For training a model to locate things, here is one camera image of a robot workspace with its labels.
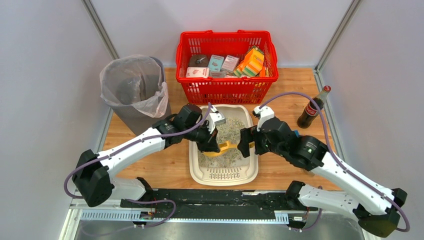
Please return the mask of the yellow litter scoop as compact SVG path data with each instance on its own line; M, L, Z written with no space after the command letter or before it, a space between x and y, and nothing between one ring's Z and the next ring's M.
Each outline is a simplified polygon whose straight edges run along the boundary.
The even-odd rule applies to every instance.
M220 143L215 146L209 146L208 144L197 143L198 150L205 155L206 157L214 158L219 157L225 154L230 149L237 149L238 145L236 143L231 143L229 140L224 143Z

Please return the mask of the beige litter box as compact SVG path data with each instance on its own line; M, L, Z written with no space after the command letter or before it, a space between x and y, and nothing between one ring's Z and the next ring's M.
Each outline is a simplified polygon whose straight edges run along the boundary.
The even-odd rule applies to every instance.
M226 118L226 124L218 126L217 141L220 144L229 141L237 145L240 142L240 129L253 126L248 110L242 105L218 104L217 110ZM199 184L207 186L235 186L253 181L259 171L258 155L250 147L250 156L243 157L237 148L226 153L208 157L198 150L195 142L189 142L189 171Z

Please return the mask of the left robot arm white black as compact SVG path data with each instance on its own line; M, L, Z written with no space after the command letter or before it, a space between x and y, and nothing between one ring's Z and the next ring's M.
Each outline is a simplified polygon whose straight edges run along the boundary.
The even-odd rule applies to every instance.
M84 151L71 173L72 182L89 207L97 207L107 200L140 200L147 184L141 178L119 178L117 174L131 164L160 152L183 139L195 142L203 152L219 152L219 125L226 122L224 115L213 105L206 113L194 104L184 105L179 113L157 121L135 138L109 150L94 153Z

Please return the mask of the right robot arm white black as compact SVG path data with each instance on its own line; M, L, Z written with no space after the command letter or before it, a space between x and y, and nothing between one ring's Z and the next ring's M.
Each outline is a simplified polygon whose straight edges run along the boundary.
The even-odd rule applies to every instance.
M365 231L380 238L397 230L401 219L400 207L407 193L401 188L387 188L361 174L328 148L309 135L299 135L286 122L273 117L261 126L240 130L238 150L244 157L254 153L273 153L291 165L322 176L343 192L315 188L301 181L292 181L286 190L288 202L297 207L313 207L335 212L356 220Z

